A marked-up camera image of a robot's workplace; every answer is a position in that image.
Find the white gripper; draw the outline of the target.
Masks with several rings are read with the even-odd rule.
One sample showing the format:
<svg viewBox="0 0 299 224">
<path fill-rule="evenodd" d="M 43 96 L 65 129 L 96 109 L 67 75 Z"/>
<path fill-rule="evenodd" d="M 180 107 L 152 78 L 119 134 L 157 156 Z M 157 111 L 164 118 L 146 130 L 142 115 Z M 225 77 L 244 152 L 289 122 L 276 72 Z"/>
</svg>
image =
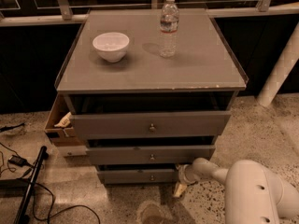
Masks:
<svg viewBox="0 0 299 224">
<path fill-rule="evenodd" d="M 187 185 L 192 185 L 199 180 L 199 177 L 194 173 L 191 164 L 175 164 L 175 169 L 178 171 L 178 182 L 175 185 L 173 197 L 179 198 L 187 189 Z"/>
</svg>

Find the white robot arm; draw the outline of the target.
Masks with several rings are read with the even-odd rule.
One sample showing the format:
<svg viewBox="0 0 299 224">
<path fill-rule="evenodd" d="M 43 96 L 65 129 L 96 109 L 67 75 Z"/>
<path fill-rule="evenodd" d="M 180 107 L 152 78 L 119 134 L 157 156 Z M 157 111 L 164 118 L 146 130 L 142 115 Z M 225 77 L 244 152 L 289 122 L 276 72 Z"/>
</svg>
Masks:
<svg viewBox="0 0 299 224">
<path fill-rule="evenodd" d="M 178 167 L 175 197 L 202 179 L 214 179 L 225 187 L 226 224 L 279 224 L 299 215 L 299 192 L 285 179 L 256 161 L 236 161 L 220 168 L 204 158 Z"/>
</svg>

